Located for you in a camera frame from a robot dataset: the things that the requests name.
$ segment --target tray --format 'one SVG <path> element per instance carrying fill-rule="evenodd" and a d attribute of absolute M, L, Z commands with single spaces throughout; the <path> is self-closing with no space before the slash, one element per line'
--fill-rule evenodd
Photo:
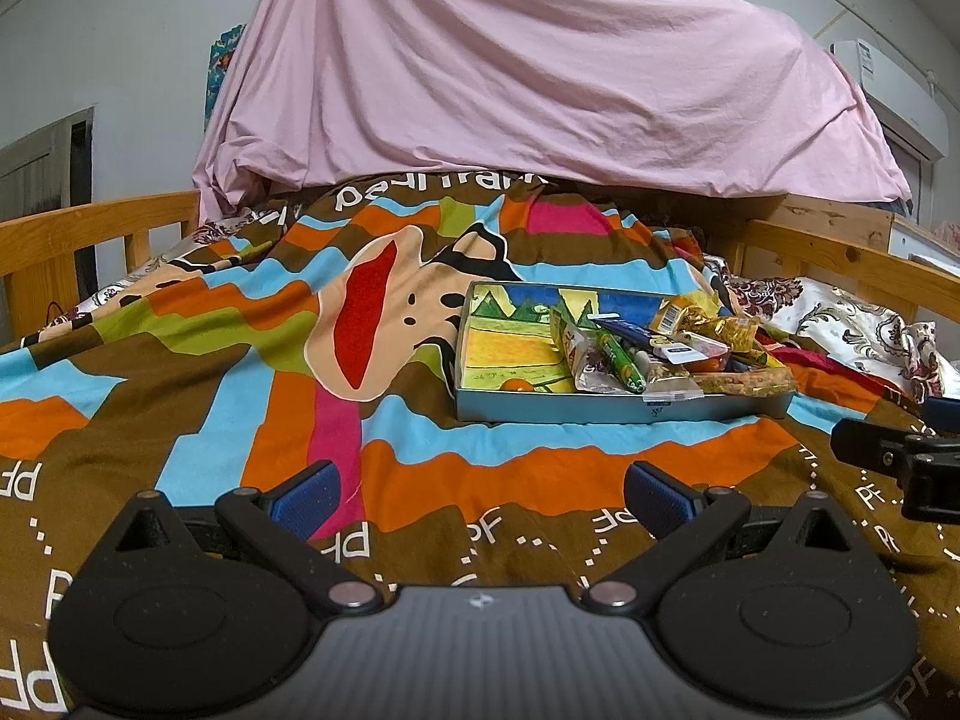
<path fill-rule="evenodd" d="M 705 395 L 651 403 L 632 394 L 577 392 L 553 346 L 549 306 L 565 300 L 573 317 L 618 313 L 647 325 L 672 295 L 526 282 L 474 281 L 467 290 L 454 370 L 457 418 L 467 422 L 651 424 L 726 421 L 748 415 L 783 418 L 793 392 L 772 397 Z M 517 365 L 517 361 L 527 365 Z M 501 391 L 521 378 L 537 391 Z"/>

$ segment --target snack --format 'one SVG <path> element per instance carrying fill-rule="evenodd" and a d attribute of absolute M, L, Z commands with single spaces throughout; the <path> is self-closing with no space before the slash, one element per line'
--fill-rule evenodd
<path fill-rule="evenodd" d="M 716 317 L 724 307 L 720 301 L 720 295 L 717 295 L 717 293 L 705 293 L 703 290 L 694 290 L 692 293 L 683 295 L 683 298 L 703 310 L 708 317 Z"/>
<path fill-rule="evenodd" d="M 748 362 L 750 365 L 757 365 L 758 367 L 784 367 L 784 364 L 764 349 L 760 341 L 756 339 L 754 339 L 754 344 L 749 351 L 736 354 L 734 357 L 741 362 Z"/>
<path fill-rule="evenodd" d="M 624 394 L 626 389 L 613 375 L 606 354 L 587 332 L 577 327 L 565 306 L 550 309 L 550 335 L 556 348 L 563 352 L 578 392 Z"/>
<path fill-rule="evenodd" d="M 600 348 L 603 349 L 604 354 L 606 354 L 608 360 L 610 360 L 613 372 L 621 384 L 630 392 L 635 392 L 636 394 L 644 391 L 647 386 L 646 381 L 644 381 L 643 376 L 640 375 L 640 371 L 637 370 L 634 361 L 630 359 L 630 355 L 623 350 L 619 341 L 613 338 L 613 333 L 605 327 L 598 327 L 596 338 Z"/>
<path fill-rule="evenodd" d="M 695 373 L 693 380 L 707 395 L 772 397 L 797 389 L 788 367 L 766 367 L 747 373 Z"/>
<path fill-rule="evenodd" d="M 673 365 L 685 365 L 687 362 L 702 362 L 707 355 L 687 346 L 685 343 L 672 341 L 664 335 L 654 333 L 646 327 L 641 327 L 626 319 L 594 319 L 600 327 L 604 327 L 625 341 L 639 347 L 643 351 L 660 357 L 661 360 L 672 362 Z"/>
<path fill-rule="evenodd" d="M 507 379 L 500 388 L 505 392 L 536 392 L 536 388 L 526 379 Z"/>
<path fill-rule="evenodd" d="M 730 347 L 713 338 L 697 335 L 688 330 L 680 330 L 674 338 L 691 346 L 706 357 L 702 362 L 688 362 L 686 369 L 690 373 L 719 373 L 727 367 L 730 360 Z"/>
<path fill-rule="evenodd" d="M 693 308 L 696 308 L 696 304 L 683 295 L 664 300 L 659 311 L 654 315 L 654 320 L 650 322 L 650 329 L 664 336 L 672 336 L 680 329 L 680 321 L 686 312 Z"/>
<path fill-rule="evenodd" d="M 694 400 L 704 396 L 704 391 L 683 367 L 658 360 L 636 346 L 627 345 L 625 348 L 634 358 L 640 375 L 646 379 L 645 403 Z"/>
<path fill-rule="evenodd" d="M 734 354 L 744 354 L 754 348 L 760 323 L 750 317 L 708 317 L 697 307 L 691 307 L 680 317 L 680 330 L 726 343 Z"/>

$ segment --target metal screw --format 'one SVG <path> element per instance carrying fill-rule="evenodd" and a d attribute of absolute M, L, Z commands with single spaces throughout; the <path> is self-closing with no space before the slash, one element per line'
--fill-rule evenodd
<path fill-rule="evenodd" d="M 469 601 L 467 603 L 469 603 L 469 605 L 471 605 L 474 608 L 478 608 L 479 610 L 484 610 L 489 605 L 495 604 L 496 598 L 494 598 L 493 595 L 489 594 L 488 592 L 484 592 L 482 590 L 470 596 Z"/>
<path fill-rule="evenodd" d="M 589 589 L 589 596 L 605 607 L 622 607 L 637 598 L 637 591 L 625 581 L 602 581 Z"/>
<path fill-rule="evenodd" d="M 364 581 L 341 581 L 330 587 L 328 597 L 338 607 L 357 608 L 376 599 L 376 590 Z"/>

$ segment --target pink fabric canopy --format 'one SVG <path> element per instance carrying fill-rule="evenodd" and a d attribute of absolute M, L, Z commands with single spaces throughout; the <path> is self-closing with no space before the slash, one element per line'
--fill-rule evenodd
<path fill-rule="evenodd" d="M 268 187 L 477 167 L 707 196 L 909 189 L 861 90 L 740 0 L 261 0 L 200 149 L 202 216 Z"/>

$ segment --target green snack bar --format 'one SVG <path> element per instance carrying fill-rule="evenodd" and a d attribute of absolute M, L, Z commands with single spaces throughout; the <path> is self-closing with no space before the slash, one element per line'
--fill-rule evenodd
<path fill-rule="evenodd" d="M 610 331 L 600 327 L 596 333 L 597 343 L 610 359 L 616 377 L 630 392 L 641 394 L 646 389 L 647 383 L 637 370 L 634 361 L 630 359 L 630 355 L 623 350 L 623 346 Z"/>

